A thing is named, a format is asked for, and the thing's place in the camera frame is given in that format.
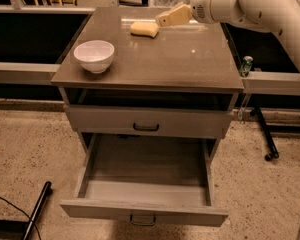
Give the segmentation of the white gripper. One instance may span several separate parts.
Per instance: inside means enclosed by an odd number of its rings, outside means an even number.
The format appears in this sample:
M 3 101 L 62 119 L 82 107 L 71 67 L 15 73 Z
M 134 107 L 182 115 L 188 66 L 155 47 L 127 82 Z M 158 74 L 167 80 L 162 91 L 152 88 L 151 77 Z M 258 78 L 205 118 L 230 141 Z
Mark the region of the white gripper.
M 243 22 L 243 11 L 239 0 L 190 0 L 191 8 L 179 3 L 168 11 L 156 16 L 160 27 L 170 27 L 188 24 L 193 17 L 200 23 L 228 23 Z

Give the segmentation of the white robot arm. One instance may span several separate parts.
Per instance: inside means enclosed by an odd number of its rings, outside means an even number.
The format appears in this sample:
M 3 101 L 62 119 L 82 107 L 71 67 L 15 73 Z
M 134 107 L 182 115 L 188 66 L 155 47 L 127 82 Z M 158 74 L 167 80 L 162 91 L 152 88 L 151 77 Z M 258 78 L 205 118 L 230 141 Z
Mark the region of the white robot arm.
M 272 33 L 300 73 L 300 5 L 297 0 L 190 0 L 156 16 L 161 27 L 227 23 Z

